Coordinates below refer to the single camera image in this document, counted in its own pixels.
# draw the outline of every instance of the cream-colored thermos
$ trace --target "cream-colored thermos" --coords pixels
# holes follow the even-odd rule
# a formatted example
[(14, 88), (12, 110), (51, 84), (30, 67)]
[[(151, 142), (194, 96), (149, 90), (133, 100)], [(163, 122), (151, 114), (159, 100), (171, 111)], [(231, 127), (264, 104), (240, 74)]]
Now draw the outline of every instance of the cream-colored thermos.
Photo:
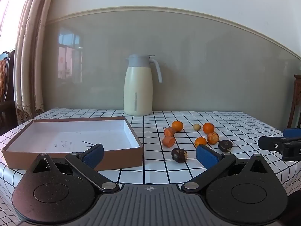
[(159, 82), (162, 76), (159, 64), (151, 59), (154, 55), (132, 54), (128, 57), (128, 69), (124, 82), (124, 112), (128, 115), (149, 115), (153, 109), (153, 78), (150, 63), (154, 63)]

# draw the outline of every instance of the gray ribbed plate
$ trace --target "gray ribbed plate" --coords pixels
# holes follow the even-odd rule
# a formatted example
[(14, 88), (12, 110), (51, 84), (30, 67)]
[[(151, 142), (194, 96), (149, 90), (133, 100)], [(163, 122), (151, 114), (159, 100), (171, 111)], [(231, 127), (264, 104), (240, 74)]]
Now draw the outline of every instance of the gray ribbed plate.
[[(198, 195), (175, 184), (126, 184), (102, 195), (83, 217), (65, 226), (233, 226), (215, 217)], [(269, 226), (281, 226), (275, 222)]]

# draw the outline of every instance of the wall molding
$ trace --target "wall molding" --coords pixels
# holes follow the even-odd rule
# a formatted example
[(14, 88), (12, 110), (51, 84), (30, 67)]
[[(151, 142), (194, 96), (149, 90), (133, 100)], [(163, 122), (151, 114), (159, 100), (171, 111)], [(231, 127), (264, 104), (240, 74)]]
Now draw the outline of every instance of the wall molding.
[(278, 41), (267, 37), (264, 34), (261, 34), (258, 31), (255, 31), (253, 29), (250, 29), (244, 25), (238, 24), (236, 22), (227, 20), (227, 19), (223, 19), (220, 17), (216, 17), (210, 14), (205, 14), (205, 13), (199, 13), (199, 12), (194, 12), (194, 11), (189, 11), (189, 10), (184, 10), (184, 9), (177, 9), (177, 8), (168, 8), (168, 7), (153, 7), (153, 6), (120, 6), (120, 7), (108, 7), (108, 8), (99, 8), (99, 9), (93, 9), (93, 10), (88, 10), (88, 11), (82, 11), (82, 12), (78, 12), (78, 13), (72, 13), (63, 17), (60, 17), (58, 19), (52, 19), (47, 21), (46, 25), (48, 24), (52, 24), (55, 22), (59, 22), (59, 21), (63, 21), (66, 19), (71, 19), (71, 18), (75, 18), (75, 17), (79, 17), (79, 16), (85, 16), (85, 15), (89, 15), (89, 14), (96, 14), (96, 13), (109, 13), (109, 12), (119, 12), (119, 11), (157, 11), (157, 12), (168, 12), (168, 13), (179, 13), (179, 14), (185, 14), (185, 15), (190, 15), (190, 16), (195, 16), (195, 17), (201, 17), (201, 18), (205, 18), (205, 19), (210, 19), (210, 20), (214, 20), (214, 21), (218, 21), (227, 25), (231, 25), (234, 26), (236, 28), (242, 29), (244, 31), (248, 31), (252, 34), (255, 34), (263, 39), (268, 40), (271, 43), (274, 43), (275, 45), (281, 47), (282, 49), (286, 50), (287, 52), (291, 53), (292, 55), (294, 55), (296, 58), (301, 60), (301, 56), (299, 56), (298, 54), (296, 54), (295, 52), (291, 51), (289, 48), (287, 48), (286, 46), (282, 45), (281, 43), (279, 43)]

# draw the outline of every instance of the carved wooden chair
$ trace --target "carved wooden chair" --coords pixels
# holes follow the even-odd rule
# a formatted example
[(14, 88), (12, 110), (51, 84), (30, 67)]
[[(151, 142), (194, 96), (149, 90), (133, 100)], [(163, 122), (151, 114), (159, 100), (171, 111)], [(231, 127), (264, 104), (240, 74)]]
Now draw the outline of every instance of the carved wooden chair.
[(0, 61), (0, 135), (18, 125), (14, 103), (14, 51)]

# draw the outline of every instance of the wall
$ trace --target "wall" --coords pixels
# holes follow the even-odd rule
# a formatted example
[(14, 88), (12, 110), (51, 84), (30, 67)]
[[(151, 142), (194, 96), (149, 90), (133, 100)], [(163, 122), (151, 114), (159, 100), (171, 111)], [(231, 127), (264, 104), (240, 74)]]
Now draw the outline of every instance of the wall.
[[(58, 34), (81, 36), (82, 70), (58, 78)], [(53, 107), (123, 109), (127, 58), (154, 54), (154, 110), (243, 111), (276, 128), (287, 125), (300, 61), (255, 34), (225, 23), (156, 11), (97, 13), (46, 27), (43, 98)]]
[(301, 57), (300, 4), (301, 0), (52, 0), (48, 21), (108, 8), (193, 11), (252, 29)]

